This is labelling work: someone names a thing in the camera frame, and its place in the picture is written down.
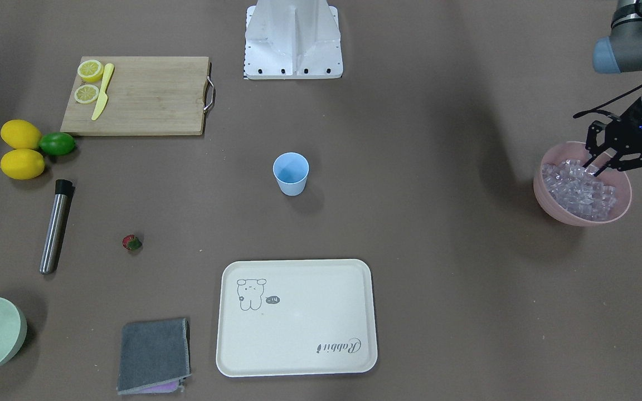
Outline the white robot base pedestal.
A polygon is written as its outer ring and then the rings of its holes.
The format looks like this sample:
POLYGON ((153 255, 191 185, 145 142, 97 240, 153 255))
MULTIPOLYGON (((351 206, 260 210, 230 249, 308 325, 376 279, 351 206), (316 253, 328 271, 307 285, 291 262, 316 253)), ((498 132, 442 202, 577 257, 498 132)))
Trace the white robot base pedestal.
POLYGON ((243 76, 248 80, 342 77, 341 26, 326 1, 258 1, 246 10, 243 76))

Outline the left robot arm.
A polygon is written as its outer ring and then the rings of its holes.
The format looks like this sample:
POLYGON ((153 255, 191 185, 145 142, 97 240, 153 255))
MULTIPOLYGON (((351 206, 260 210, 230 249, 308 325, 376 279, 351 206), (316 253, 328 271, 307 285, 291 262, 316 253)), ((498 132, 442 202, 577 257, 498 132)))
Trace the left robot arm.
MULTIPOLYGON (((642 71, 642 1, 617 3, 611 33, 596 41, 592 63, 601 74, 642 71)), ((589 126, 585 144, 590 155, 588 162, 593 163, 607 150, 614 151, 613 157, 598 167, 594 175, 606 169, 642 168, 642 95, 620 115, 606 111, 605 104, 588 112, 610 120, 607 124, 595 121, 589 126)))

